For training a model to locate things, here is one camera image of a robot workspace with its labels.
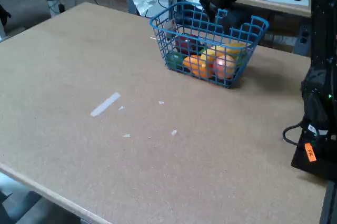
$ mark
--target brown table surface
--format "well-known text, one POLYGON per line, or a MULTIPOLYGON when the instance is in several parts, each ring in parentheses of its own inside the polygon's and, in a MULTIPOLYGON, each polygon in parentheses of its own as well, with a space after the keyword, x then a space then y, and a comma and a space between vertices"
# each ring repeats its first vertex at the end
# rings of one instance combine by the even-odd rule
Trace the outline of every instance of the brown table surface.
POLYGON ((281 139, 309 59, 258 47, 228 90, 167 70, 151 36, 83 4, 1 43, 0 170, 92 223, 318 223, 325 182, 281 139))

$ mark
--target wire basket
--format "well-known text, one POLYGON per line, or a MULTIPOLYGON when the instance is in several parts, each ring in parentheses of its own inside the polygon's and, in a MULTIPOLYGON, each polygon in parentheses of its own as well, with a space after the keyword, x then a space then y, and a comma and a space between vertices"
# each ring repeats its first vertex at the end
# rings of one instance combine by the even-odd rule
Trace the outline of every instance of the wire basket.
POLYGON ((269 24, 251 16, 240 28, 224 30, 227 11, 210 22, 200 4, 179 2, 150 20, 166 66, 176 72, 230 88, 245 70, 269 24))

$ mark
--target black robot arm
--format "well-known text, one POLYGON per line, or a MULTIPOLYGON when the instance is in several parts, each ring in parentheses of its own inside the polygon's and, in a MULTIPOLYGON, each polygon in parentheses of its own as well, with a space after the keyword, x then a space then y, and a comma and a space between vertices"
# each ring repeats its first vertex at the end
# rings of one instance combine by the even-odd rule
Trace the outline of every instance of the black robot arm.
MULTIPOLYGON (((200 3, 211 21, 219 8, 227 9, 225 28, 225 25, 239 26, 245 19, 234 6, 235 1, 200 0, 200 3)), ((337 181, 336 4, 337 0, 311 0, 311 66, 301 86, 304 116, 298 125, 302 127, 302 134, 291 163, 333 181, 337 181), (309 158, 307 146, 313 150, 314 159, 309 158)))

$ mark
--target red apple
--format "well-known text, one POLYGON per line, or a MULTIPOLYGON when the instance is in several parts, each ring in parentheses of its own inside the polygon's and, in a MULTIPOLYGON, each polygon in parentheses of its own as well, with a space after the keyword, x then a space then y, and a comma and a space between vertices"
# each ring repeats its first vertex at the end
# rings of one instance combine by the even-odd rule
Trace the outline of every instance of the red apple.
POLYGON ((187 38, 184 36, 176 37, 175 38, 176 50, 188 56, 196 55, 201 46, 200 41, 197 40, 198 37, 195 35, 187 34, 187 33, 183 33, 183 35, 192 36, 192 37, 195 37, 196 39, 191 39, 191 38, 187 38))

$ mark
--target orange label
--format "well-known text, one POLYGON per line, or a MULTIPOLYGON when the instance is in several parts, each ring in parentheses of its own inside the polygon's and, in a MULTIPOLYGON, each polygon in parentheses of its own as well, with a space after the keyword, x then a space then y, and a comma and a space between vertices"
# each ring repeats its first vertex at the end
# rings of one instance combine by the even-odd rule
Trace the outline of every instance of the orange label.
POLYGON ((316 156, 315 156, 314 150, 312 149, 311 144, 305 144, 304 148, 305 148, 306 154, 307 154, 307 156, 309 158, 309 161, 310 162, 315 162, 316 161, 316 156))

